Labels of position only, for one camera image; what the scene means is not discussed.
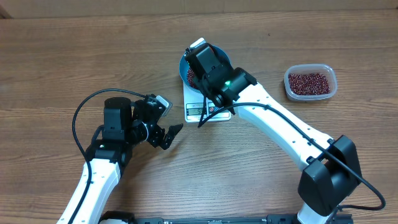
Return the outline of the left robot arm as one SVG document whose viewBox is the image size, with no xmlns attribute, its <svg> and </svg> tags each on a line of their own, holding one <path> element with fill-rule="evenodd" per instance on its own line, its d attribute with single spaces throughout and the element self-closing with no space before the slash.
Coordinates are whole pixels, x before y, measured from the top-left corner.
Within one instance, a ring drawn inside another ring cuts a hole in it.
<svg viewBox="0 0 398 224">
<path fill-rule="evenodd" d="M 157 123 L 172 107 L 163 96 L 146 95 L 131 101 L 112 97 L 104 102 L 104 123 L 98 126 L 84 151 L 80 181 L 59 223 L 135 223 L 132 213 L 104 211 L 132 159 L 132 150 L 147 141 L 152 147 L 168 149 L 182 124 L 161 128 Z"/>
</svg>

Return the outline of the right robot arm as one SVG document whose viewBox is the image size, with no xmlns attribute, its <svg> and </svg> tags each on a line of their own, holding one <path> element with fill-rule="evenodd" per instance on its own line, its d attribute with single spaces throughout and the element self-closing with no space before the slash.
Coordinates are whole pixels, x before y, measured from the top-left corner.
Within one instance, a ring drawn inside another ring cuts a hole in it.
<svg viewBox="0 0 398 224">
<path fill-rule="evenodd" d="M 186 116 L 203 125 L 221 114 L 237 114 L 268 135 L 294 161 L 302 175 L 298 194 L 303 206 L 295 223 L 328 223 L 342 201 L 361 183 L 354 142 L 333 139 L 304 123 L 276 100 L 242 68 L 233 68 L 218 47 L 200 39 L 186 49 L 181 65 L 192 69 L 192 82 L 204 96 Z"/>
</svg>

